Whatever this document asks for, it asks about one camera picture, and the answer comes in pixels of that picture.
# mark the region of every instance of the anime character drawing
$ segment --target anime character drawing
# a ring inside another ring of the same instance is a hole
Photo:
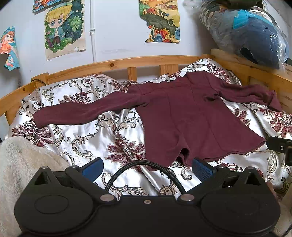
[[[71,2],[64,2],[50,9],[46,16],[46,22],[49,24],[50,31],[46,32],[50,48],[55,44],[58,46],[61,40],[65,38],[65,32],[62,29],[62,24],[70,16],[72,9]]]
[[[50,0],[36,0],[34,3],[34,9],[39,9],[41,6],[42,7],[46,7],[46,4],[49,2]]]
[[[14,63],[14,58],[12,56],[10,56],[10,59],[8,60],[7,66],[9,67],[13,67],[13,63]]]
[[[46,49],[56,53],[81,38],[84,23],[83,8],[83,0],[72,0],[62,2],[48,11],[45,17]]]
[[[39,11],[47,6],[50,6],[54,3],[60,2],[62,0],[35,0],[34,6],[33,6],[33,11]]]
[[[9,54],[5,67],[10,71],[19,67],[14,27],[8,28],[0,40],[0,54]]]

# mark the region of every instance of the poster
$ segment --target poster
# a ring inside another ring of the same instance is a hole
[[[36,11],[39,11],[45,7],[48,7],[50,5],[53,5],[57,2],[61,2],[61,1],[64,1],[64,0],[35,0],[34,2],[34,6],[33,6],[33,11],[36,12]]]
[[[4,31],[1,37],[0,54],[3,53],[9,54],[5,64],[5,67],[9,69],[9,71],[19,67],[14,26],[11,26]]]
[[[46,58],[85,50],[84,0],[62,2],[46,11]]]
[[[151,30],[149,42],[180,42],[180,15],[177,0],[139,0],[140,17]]]

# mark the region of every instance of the plastic bag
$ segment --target plastic bag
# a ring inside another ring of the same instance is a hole
[[[198,15],[220,49],[259,65],[284,69],[288,41],[263,9],[232,10],[214,0],[185,0],[184,5],[189,13]]]

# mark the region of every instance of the wooden slat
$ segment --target wooden slat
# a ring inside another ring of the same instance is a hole
[[[251,77],[248,75],[245,75],[243,73],[234,72],[234,74],[240,79],[243,86],[249,85]]]
[[[223,50],[220,50],[220,49],[211,49],[211,54],[213,55],[213,59],[215,61],[224,60],[224,61],[229,61],[229,62],[236,62],[236,63],[242,64],[242,65],[252,66],[254,68],[258,68],[260,70],[270,72],[272,74],[279,75],[279,76],[285,77],[287,79],[292,79],[292,75],[289,75],[289,73],[288,73],[289,68],[290,68],[289,65],[285,65],[285,66],[287,66],[287,69],[285,71],[282,71],[282,70],[272,69],[269,67],[255,64],[255,63],[247,60],[246,58],[239,57],[235,54],[229,54],[229,53],[227,53]]]
[[[67,69],[48,75],[48,83],[55,83],[66,79],[80,78],[97,72],[111,71],[115,69],[124,69],[128,67],[146,67],[165,64],[191,64],[202,57],[198,56],[148,56],[134,57],[105,62],[92,63],[80,67]]]
[[[270,90],[280,90],[288,93],[292,92],[292,81],[287,78],[283,78],[282,76],[235,62],[227,62],[218,59],[216,60],[216,62],[218,62],[225,69],[233,71],[235,75],[237,73],[243,73],[262,81],[265,85],[269,87]]]
[[[137,68],[128,67],[128,78],[132,81],[137,81]]]
[[[210,58],[210,59],[213,59],[214,58],[214,55],[212,55],[212,54],[202,54],[202,58]]]
[[[16,89],[10,94],[0,99],[0,116],[12,108],[17,101],[21,101],[24,97],[32,93],[36,89],[34,81]]]
[[[40,74],[40,75],[37,75],[37,76],[32,78],[32,81],[35,80],[35,79],[39,79],[39,80],[43,81],[45,84],[48,85],[49,84],[48,75],[49,75],[49,73],[47,73],[47,72],[43,73],[43,74]],[[44,84],[39,82],[39,81],[35,81],[35,82],[36,82],[36,87],[37,88],[44,86]]]
[[[263,81],[260,81],[258,79],[255,79],[253,77],[250,78],[250,85],[261,85],[263,87],[265,87],[267,90],[269,90],[270,88],[268,87],[268,85],[266,83],[264,83]]]
[[[21,101],[19,100],[9,110],[5,112],[5,116],[9,125],[12,124],[17,114],[17,111],[19,110],[20,107],[21,107]]]
[[[279,91],[277,93],[278,100],[285,112],[292,114],[292,93]]]
[[[159,65],[160,67],[160,75],[164,74],[173,74],[178,71],[178,64],[167,64],[167,65]]]

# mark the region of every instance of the black cable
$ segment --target black cable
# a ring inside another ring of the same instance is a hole
[[[43,81],[41,81],[41,80],[39,80],[39,79],[33,79],[32,81],[39,81],[39,82],[43,83],[45,86],[47,86],[46,83],[44,83]]]
[[[158,169],[161,172],[163,172],[165,175],[167,175],[172,182],[174,182],[174,184],[178,187],[178,190],[181,192],[181,194],[185,193],[185,189],[182,186],[182,184],[178,181],[178,179],[171,173],[169,172],[166,168],[162,167],[159,164],[156,164],[152,161],[134,161],[130,164],[127,164],[125,166],[123,166],[122,168],[120,168],[113,176],[112,178],[109,180],[109,182],[107,183],[106,187],[105,187],[105,191],[109,192],[110,187],[112,186],[112,184],[114,183],[114,181],[127,169],[136,166],[136,165],[148,165],[151,166],[152,168]]]
[[[285,237],[289,232],[290,230],[292,230],[292,225],[289,227],[289,229],[282,235],[282,237]]]

